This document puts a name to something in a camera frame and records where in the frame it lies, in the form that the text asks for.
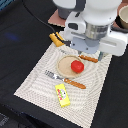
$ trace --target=red tomato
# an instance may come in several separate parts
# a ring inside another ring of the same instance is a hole
[[[74,72],[81,73],[84,70],[84,64],[82,62],[78,61],[78,60],[74,60],[71,63],[71,69]]]

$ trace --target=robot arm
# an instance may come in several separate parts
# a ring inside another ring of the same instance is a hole
[[[81,12],[85,8],[86,0],[53,0],[54,4],[58,7]]]
[[[100,50],[116,56],[123,55],[127,35],[111,32],[121,1],[53,0],[57,6],[72,10],[64,29],[64,38],[71,41],[70,47],[89,54]]]

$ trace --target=table surface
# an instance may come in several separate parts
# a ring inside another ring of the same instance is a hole
[[[47,22],[56,10],[50,0],[26,0],[28,8]],[[63,30],[53,26],[56,31]],[[78,126],[13,94],[51,44],[52,31],[38,22],[16,0],[0,12],[0,103],[55,128]],[[91,128],[128,126],[128,50],[113,56]]]

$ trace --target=woven placemat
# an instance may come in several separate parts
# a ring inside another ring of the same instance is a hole
[[[53,80],[44,74],[45,70],[58,74],[56,62],[60,57],[65,56],[59,49],[77,53],[76,50],[70,49],[65,45],[56,48],[52,43],[14,95],[51,111],[78,126],[89,128],[112,56],[107,55],[98,63],[84,61],[85,71],[80,77],[73,80],[86,85],[87,89],[82,90],[64,83],[71,105],[61,108],[55,85],[63,82]],[[98,58],[99,52],[94,55],[85,55]]]

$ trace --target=metal fork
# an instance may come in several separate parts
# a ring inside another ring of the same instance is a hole
[[[80,83],[77,83],[77,82],[74,82],[74,81],[69,80],[67,78],[61,78],[60,76],[58,76],[58,75],[56,75],[56,74],[54,74],[54,73],[52,73],[52,72],[50,72],[48,70],[45,71],[45,74],[47,76],[49,76],[50,78],[52,78],[52,79],[59,79],[59,80],[64,81],[65,83],[71,84],[71,85],[76,86],[78,88],[86,89],[86,86],[85,85],[80,84]]]

